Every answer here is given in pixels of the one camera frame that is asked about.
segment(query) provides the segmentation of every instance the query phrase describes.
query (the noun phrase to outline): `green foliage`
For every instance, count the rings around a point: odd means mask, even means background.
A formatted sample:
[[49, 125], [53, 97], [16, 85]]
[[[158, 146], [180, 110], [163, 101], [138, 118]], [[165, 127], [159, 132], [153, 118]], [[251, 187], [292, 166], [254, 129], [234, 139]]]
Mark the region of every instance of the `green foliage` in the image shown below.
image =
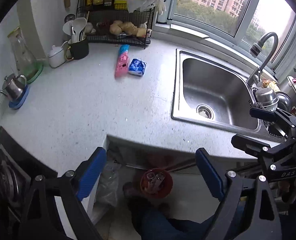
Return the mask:
[[[238, 18], [230, 16], [225, 11], [214, 10], [210, 6], [202, 6], [192, 0], [177, 0], [176, 14], [209, 24], [230, 35], [235, 34], [238, 23]], [[265, 33], [264, 29], [257, 29], [253, 23], [250, 23], [243, 41], [252, 46]], [[265, 43], [262, 50], [264, 56], [267, 56], [271, 51], [272, 45], [273, 39], [269, 39]]]

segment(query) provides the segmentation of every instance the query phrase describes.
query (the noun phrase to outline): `screw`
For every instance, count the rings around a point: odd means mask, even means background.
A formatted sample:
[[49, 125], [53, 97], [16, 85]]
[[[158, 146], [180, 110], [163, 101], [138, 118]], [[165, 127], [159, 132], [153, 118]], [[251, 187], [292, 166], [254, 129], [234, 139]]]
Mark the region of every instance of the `screw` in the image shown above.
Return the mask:
[[35, 177], [35, 181], [41, 181], [43, 179], [42, 175], [38, 175]]
[[72, 177], [73, 175], [75, 175], [74, 171], [66, 171], [65, 173], [66, 177]]
[[265, 176], [260, 175], [260, 176], [259, 176], [259, 180], [262, 181], [262, 182], [265, 182], [267, 179], [266, 179]]
[[228, 176], [234, 178], [236, 176], [236, 173], [234, 171], [228, 171]]

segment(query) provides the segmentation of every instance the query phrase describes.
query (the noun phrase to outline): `stainless steel sink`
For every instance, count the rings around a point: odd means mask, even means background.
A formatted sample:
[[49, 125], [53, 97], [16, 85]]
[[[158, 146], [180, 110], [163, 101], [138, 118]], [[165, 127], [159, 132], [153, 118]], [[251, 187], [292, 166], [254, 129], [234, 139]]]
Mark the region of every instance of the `stainless steel sink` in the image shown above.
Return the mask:
[[249, 115], [255, 99], [247, 77], [220, 62], [177, 49], [172, 118], [280, 141]]

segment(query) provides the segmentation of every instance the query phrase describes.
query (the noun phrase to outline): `countertop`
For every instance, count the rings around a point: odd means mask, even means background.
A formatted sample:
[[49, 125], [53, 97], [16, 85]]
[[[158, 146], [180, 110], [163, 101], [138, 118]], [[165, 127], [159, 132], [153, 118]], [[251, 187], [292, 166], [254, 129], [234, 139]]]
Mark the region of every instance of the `countertop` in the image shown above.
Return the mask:
[[59, 176], [88, 159], [107, 136], [191, 154], [204, 147], [214, 156], [254, 159], [232, 147], [232, 132], [171, 118], [176, 49], [201, 52], [160, 40], [145, 50], [131, 46], [130, 60], [146, 62], [146, 72], [116, 80], [119, 46], [89, 47], [84, 59], [45, 67], [24, 105], [7, 108], [1, 120], [23, 148]]

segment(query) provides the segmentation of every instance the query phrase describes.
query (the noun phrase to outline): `faucet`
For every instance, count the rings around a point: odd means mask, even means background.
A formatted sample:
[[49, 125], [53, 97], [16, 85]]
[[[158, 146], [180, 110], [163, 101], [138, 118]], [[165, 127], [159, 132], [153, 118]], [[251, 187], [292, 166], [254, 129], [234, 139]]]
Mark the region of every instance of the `faucet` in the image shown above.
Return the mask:
[[275, 51], [277, 49], [278, 42], [279, 42], [277, 34], [274, 32], [264, 34], [260, 38], [260, 40], [257, 41], [257, 43], [253, 44], [253, 46], [249, 50], [249, 53], [256, 58], [260, 54], [260, 52], [262, 51], [262, 47], [265, 44], [265, 42], [267, 41], [267, 39], [269, 39], [272, 36], [274, 37], [272, 49], [271, 49], [268, 57], [266, 57], [264, 62], [261, 64], [261, 66], [256, 67], [256, 69], [251, 73], [251, 75], [247, 79], [246, 83], [248, 84], [249, 87], [252, 87], [252, 85], [254, 83], [257, 84], [258, 82], [260, 82], [260, 74], [262, 73], [264, 67], [267, 65], [267, 63], [269, 62], [272, 55], [275, 53]]

